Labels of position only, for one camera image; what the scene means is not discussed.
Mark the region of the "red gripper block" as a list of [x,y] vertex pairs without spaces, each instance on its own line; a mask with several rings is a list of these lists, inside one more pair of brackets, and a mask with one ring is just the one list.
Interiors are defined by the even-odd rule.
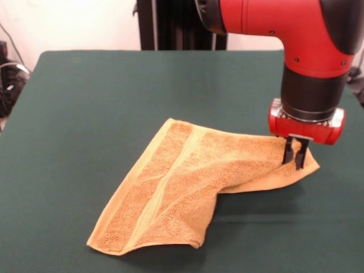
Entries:
[[345,110],[336,110],[332,118],[326,122],[308,123],[301,122],[287,117],[279,117],[279,112],[268,115],[268,125],[270,132],[280,137],[286,137],[282,164],[288,164],[293,159],[293,138],[301,144],[296,153],[296,169],[304,168],[305,157],[309,145],[309,140],[318,144],[335,144],[341,136],[345,126]]

